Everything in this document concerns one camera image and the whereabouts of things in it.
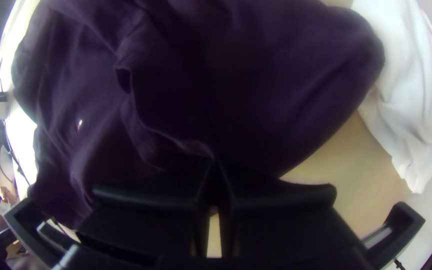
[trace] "wooden surface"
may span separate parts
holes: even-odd
[[[318,151],[282,177],[291,183],[336,186],[334,208],[360,238],[383,224],[391,208],[411,194],[358,113]],[[219,219],[210,220],[208,256],[221,256]]]

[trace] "white sheet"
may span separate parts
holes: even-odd
[[[432,177],[432,25],[416,0],[354,0],[351,9],[369,21],[386,56],[359,113],[399,176],[422,193]]]

